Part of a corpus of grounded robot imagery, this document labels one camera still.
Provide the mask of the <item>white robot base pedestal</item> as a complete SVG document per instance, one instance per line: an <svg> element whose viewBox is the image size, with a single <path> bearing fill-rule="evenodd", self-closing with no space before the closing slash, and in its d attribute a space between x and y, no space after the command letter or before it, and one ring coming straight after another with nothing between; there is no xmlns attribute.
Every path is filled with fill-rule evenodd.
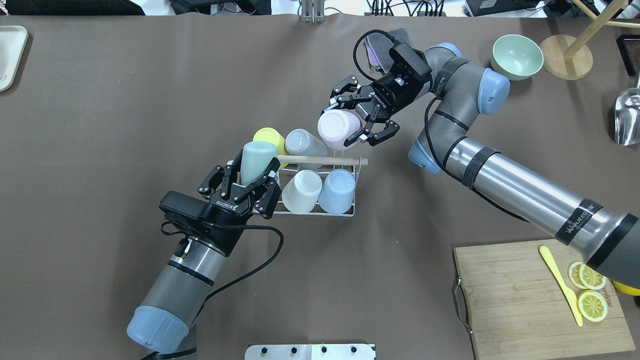
<svg viewBox="0 0 640 360"><path fill-rule="evenodd" d="M375 360L374 344L254 344L247 348L245 360Z"/></svg>

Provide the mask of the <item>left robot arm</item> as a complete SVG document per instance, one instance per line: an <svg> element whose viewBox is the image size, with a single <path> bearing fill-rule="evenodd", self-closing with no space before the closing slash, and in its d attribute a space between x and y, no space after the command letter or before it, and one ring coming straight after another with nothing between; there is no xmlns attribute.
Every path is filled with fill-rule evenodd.
<svg viewBox="0 0 640 360"><path fill-rule="evenodd" d="M196 329L206 303L222 291L267 267L284 245L282 231L251 225L286 214L348 215L354 208L357 171L364 158L329 157L337 134L321 138L304 129L282 137L272 128L255 133L236 157L215 166L198 187L200 198L169 191L160 201L164 224L181 239L126 328L131 340L147 348L147 360L194 360ZM278 246L263 264L214 289L242 234L271 231Z"/></svg>

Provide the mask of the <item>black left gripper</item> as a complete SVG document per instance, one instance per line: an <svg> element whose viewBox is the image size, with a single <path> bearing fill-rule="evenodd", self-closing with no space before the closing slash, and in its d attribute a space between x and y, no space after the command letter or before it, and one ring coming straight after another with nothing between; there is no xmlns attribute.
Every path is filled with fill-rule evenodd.
<svg viewBox="0 0 640 360"><path fill-rule="evenodd" d="M202 209L196 211L192 235L213 245L225 256L231 255L243 234L243 226L252 215L259 214L266 220L272 218L282 193L275 180L281 166L277 157L246 187L237 183L241 166L242 160L215 166L197 189L206 201Z"/></svg>

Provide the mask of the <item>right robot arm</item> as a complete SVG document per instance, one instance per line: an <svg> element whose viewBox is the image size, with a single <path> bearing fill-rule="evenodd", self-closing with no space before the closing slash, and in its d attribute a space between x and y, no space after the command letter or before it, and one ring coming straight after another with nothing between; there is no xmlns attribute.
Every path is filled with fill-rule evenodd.
<svg viewBox="0 0 640 360"><path fill-rule="evenodd" d="M393 137L399 125L392 116L432 93L438 105L426 112L423 130L409 151L414 164L434 174L444 171L494 207L577 250L600 274L639 287L637 216L611 212L467 136L480 114L491 115L505 102L507 77L471 63L452 43L419 51L396 41L389 55L393 64L386 75L369 85L355 77L343 80L322 111L343 115L354 110L365 121L363 129L341 136L346 146L375 146Z"/></svg>

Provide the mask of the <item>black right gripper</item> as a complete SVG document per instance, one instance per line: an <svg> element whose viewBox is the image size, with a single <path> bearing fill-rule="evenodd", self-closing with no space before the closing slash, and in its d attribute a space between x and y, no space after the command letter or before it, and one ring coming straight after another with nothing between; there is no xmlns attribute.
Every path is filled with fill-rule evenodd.
<svg viewBox="0 0 640 360"><path fill-rule="evenodd" d="M380 111L374 122L386 123L383 130L372 133L374 123L366 121L363 129L345 139L346 147L354 145L355 142L368 142L370 146L376 146L393 137L400 130L400 126L389 120L391 116L431 90L430 73L422 76L414 70L399 70L390 71L378 79L371 76L367 78L372 82L366 85L361 84L355 75L349 75L339 82L332 89L327 110L357 110L360 113L372 114L379 105Z"/></svg>

